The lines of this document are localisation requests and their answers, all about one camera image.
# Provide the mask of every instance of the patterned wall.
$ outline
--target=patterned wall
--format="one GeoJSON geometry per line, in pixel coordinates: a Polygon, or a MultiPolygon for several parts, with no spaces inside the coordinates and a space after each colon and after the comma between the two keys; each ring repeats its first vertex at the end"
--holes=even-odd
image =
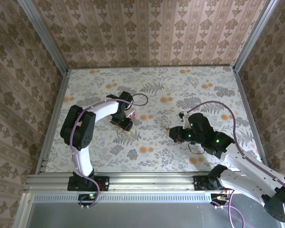
{"type": "Polygon", "coordinates": [[[61,82],[16,1],[0,0],[0,228],[11,227],[61,82]]]}
{"type": "Polygon", "coordinates": [[[285,174],[285,0],[240,70],[270,166],[285,174]]]}
{"type": "Polygon", "coordinates": [[[69,68],[231,65],[264,0],[34,0],[69,68]]]}

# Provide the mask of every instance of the gray floor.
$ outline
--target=gray floor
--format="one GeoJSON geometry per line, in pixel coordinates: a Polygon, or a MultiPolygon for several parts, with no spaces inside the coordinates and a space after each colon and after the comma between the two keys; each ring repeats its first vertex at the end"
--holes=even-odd
{"type": "MultiPolygon", "coordinates": [[[[246,228],[280,228],[255,201],[235,195],[233,205],[244,215],[246,228]]],[[[242,227],[233,212],[234,225],[242,227]]],[[[99,203],[81,209],[74,203],[33,205],[29,228],[229,228],[227,209],[214,209],[208,203],[99,203]]]]}

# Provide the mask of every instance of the metal frame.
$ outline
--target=metal frame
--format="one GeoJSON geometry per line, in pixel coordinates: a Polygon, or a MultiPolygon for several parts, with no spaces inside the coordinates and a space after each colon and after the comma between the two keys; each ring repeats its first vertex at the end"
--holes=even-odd
{"type": "MultiPolygon", "coordinates": [[[[123,172],[95,173],[110,177],[108,193],[188,193],[194,191],[193,176],[208,172],[123,172]]],[[[72,173],[41,173],[29,175],[24,193],[70,193],[67,184],[72,173]]]]}
{"type": "Polygon", "coordinates": [[[61,85],[59,88],[59,92],[57,95],[57,99],[54,105],[53,113],[48,125],[46,137],[44,139],[42,149],[40,152],[40,157],[36,166],[35,174],[38,174],[41,170],[43,160],[48,157],[49,152],[51,151],[51,147],[54,140],[54,134],[57,127],[58,119],[60,116],[60,110],[63,104],[63,100],[67,91],[68,81],[70,79],[68,71],[65,73],[65,76],[62,78],[61,85]]]}
{"type": "Polygon", "coordinates": [[[29,20],[32,22],[36,32],[40,36],[42,42],[46,46],[48,52],[52,56],[56,66],[62,75],[65,75],[67,71],[67,65],[64,62],[58,47],[55,45],[49,31],[44,25],[42,18],[36,10],[32,0],[19,0],[19,4],[27,14],[29,20]]]}
{"type": "Polygon", "coordinates": [[[249,124],[250,124],[250,127],[251,127],[251,131],[252,131],[253,137],[254,137],[255,142],[256,142],[257,150],[258,150],[258,152],[259,152],[259,154],[261,156],[261,160],[262,160],[263,164],[266,165],[266,166],[269,166],[267,158],[266,158],[266,155],[265,155],[265,151],[264,151],[263,145],[261,143],[260,136],[259,136],[259,134],[257,132],[257,126],[256,126],[256,123],[255,123],[255,121],[253,119],[252,112],[251,112],[251,109],[250,109],[250,106],[249,106],[249,103],[248,103],[248,100],[247,100],[247,97],[246,97],[246,93],[245,93],[242,81],[241,81],[241,79],[239,77],[238,71],[234,72],[234,77],[236,78],[238,90],[239,90],[239,93],[241,94],[241,98],[242,98],[242,101],[243,101],[243,104],[244,104],[244,108],[246,110],[246,114],[247,114],[248,121],[249,121],[249,124]]]}
{"type": "MultiPolygon", "coordinates": [[[[61,202],[61,200],[66,199],[65,196],[73,195],[74,199],[74,197],[76,197],[79,193],[83,193],[67,191],[68,177],[72,175],[71,173],[45,172],[48,162],[48,153],[50,152],[53,142],[53,135],[55,134],[55,129],[59,119],[59,113],[67,90],[70,75],[67,73],[67,65],[64,62],[58,50],[58,47],[55,46],[55,43],[52,40],[49,31],[45,27],[42,18],[39,16],[38,11],[36,10],[33,3],[30,0],[19,0],[19,2],[31,20],[42,42],[45,44],[47,50],[52,56],[54,62],[56,63],[56,66],[59,68],[64,77],[59,89],[57,100],[49,123],[49,128],[47,130],[47,134],[41,150],[40,158],[36,168],[36,175],[28,176],[27,184],[25,185],[24,193],[22,195],[19,209],[15,217],[15,222],[13,225],[14,228],[26,227],[33,202],[37,203],[41,202],[42,200],[53,202],[55,200],[59,201],[59,199],[59,202],[61,202]],[[60,196],[61,198],[54,199],[53,196],[60,196]]],[[[260,153],[263,163],[267,166],[268,162],[265,156],[265,152],[262,147],[260,137],[257,133],[256,124],[253,120],[253,116],[238,72],[243,66],[253,46],[255,45],[277,3],[278,0],[266,1],[260,13],[260,16],[256,20],[233,66],[235,79],[244,103],[244,108],[248,116],[254,139],[256,141],[257,149],[260,153]]],[[[120,196],[122,194],[133,194],[135,196],[150,196],[152,194],[156,194],[157,196],[167,196],[168,194],[173,194],[180,195],[182,197],[187,195],[190,196],[193,194],[207,195],[209,193],[222,193],[222,191],[205,192],[194,190],[193,176],[207,174],[207,172],[96,173],[96,175],[106,175],[110,177],[110,189],[108,192],[103,193],[104,196],[120,196]]]]}
{"type": "Polygon", "coordinates": [[[255,21],[253,28],[251,29],[235,63],[234,63],[234,70],[239,72],[240,68],[243,66],[246,58],[248,57],[250,51],[252,50],[253,46],[255,45],[257,39],[261,35],[266,23],[268,22],[272,12],[274,11],[276,5],[278,4],[279,0],[267,0],[261,10],[260,15],[258,16],[257,20],[255,21]]]}

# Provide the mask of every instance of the floral tabletop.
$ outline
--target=floral tabletop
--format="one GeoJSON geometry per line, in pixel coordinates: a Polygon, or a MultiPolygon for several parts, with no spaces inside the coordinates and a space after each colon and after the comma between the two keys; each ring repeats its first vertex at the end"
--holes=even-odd
{"type": "MultiPolygon", "coordinates": [[[[217,164],[230,167],[203,153],[200,146],[190,146],[197,153],[193,154],[188,143],[174,143],[167,136],[166,128],[182,125],[179,112],[207,100],[221,101],[231,108],[236,116],[240,145],[260,160],[230,66],[79,69],[71,70],[69,75],[46,172],[74,169],[70,148],[59,135],[69,108],[87,107],[122,91],[132,95],[145,93],[149,103],[135,107],[136,117],[130,132],[118,130],[110,123],[110,116],[95,124],[89,150],[96,172],[210,171],[217,164]]],[[[134,98],[135,103],[145,102],[144,97],[134,98]]],[[[208,117],[216,131],[232,136],[233,122],[227,109],[207,104],[197,111],[208,117]]]]}

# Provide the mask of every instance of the metal strip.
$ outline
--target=metal strip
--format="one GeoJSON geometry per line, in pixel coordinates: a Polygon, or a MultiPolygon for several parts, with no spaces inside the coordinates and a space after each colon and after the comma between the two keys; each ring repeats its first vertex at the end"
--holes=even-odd
{"type": "Polygon", "coordinates": [[[53,109],[53,113],[52,113],[52,116],[51,116],[51,119],[48,125],[47,134],[46,134],[46,137],[42,145],[42,149],[41,149],[40,157],[37,163],[35,174],[40,173],[41,170],[45,171],[46,167],[42,167],[43,159],[47,158],[48,153],[51,151],[56,126],[57,126],[58,119],[60,116],[60,110],[61,110],[63,100],[65,98],[65,94],[67,91],[68,81],[69,81],[69,75],[68,73],[66,73],[66,76],[64,76],[61,81],[60,89],[59,89],[57,99],[55,102],[55,106],[53,109]]]}
{"type": "Polygon", "coordinates": [[[246,97],[246,93],[245,93],[242,81],[241,81],[241,79],[239,77],[238,71],[234,72],[234,77],[236,78],[238,90],[239,90],[239,93],[241,94],[241,97],[242,97],[242,101],[243,101],[244,108],[245,108],[246,113],[247,113],[247,117],[248,117],[248,121],[249,121],[249,124],[250,124],[250,127],[251,127],[251,131],[252,131],[253,137],[254,137],[255,142],[256,142],[257,150],[258,150],[258,152],[259,152],[259,154],[261,156],[263,164],[266,165],[266,166],[269,166],[267,158],[266,158],[266,154],[265,154],[265,151],[264,151],[264,148],[263,148],[263,145],[261,143],[260,136],[259,136],[259,134],[257,132],[257,126],[256,126],[256,123],[255,123],[255,121],[253,119],[252,112],[251,112],[251,109],[250,109],[250,106],[249,106],[249,103],[248,103],[248,100],[247,100],[247,97],[246,97]]]}
{"type": "MultiPolygon", "coordinates": [[[[78,203],[78,193],[69,194],[36,194],[34,203],[78,203]]],[[[184,194],[111,194],[102,193],[98,203],[209,203],[210,193],[184,193],[184,194]]]]}
{"type": "Polygon", "coordinates": [[[22,194],[17,214],[13,223],[13,228],[27,227],[34,197],[35,194],[22,194]]]}
{"type": "MultiPolygon", "coordinates": [[[[109,193],[223,193],[223,190],[202,190],[196,191],[193,185],[193,176],[198,175],[195,172],[184,173],[119,173],[120,176],[110,176],[109,193]]],[[[24,192],[27,193],[60,193],[69,194],[67,184],[72,173],[52,173],[29,175],[27,184],[24,186],[24,192]]]]}
{"type": "Polygon", "coordinates": [[[68,70],[91,70],[91,69],[135,69],[135,68],[185,68],[185,67],[232,67],[231,65],[219,65],[219,66],[213,66],[213,65],[201,65],[201,66],[135,66],[135,67],[124,67],[124,66],[118,66],[118,67],[95,67],[95,68],[69,68],[68,70]]]}
{"type": "Polygon", "coordinates": [[[276,5],[278,4],[279,0],[267,0],[261,10],[260,15],[258,16],[257,20],[253,28],[251,29],[235,63],[234,69],[235,71],[239,71],[243,66],[246,58],[248,57],[250,51],[252,50],[253,46],[255,45],[258,37],[261,35],[266,23],[268,22],[273,10],[275,9],[276,5]]]}
{"type": "Polygon", "coordinates": [[[55,45],[49,31],[47,30],[46,26],[44,25],[42,18],[38,14],[33,1],[32,0],[19,0],[19,3],[25,13],[27,14],[29,20],[32,22],[36,32],[40,36],[42,42],[46,46],[48,52],[52,56],[56,66],[58,67],[59,71],[62,75],[65,75],[67,71],[67,65],[64,62],[58,47],[55,45]]]}

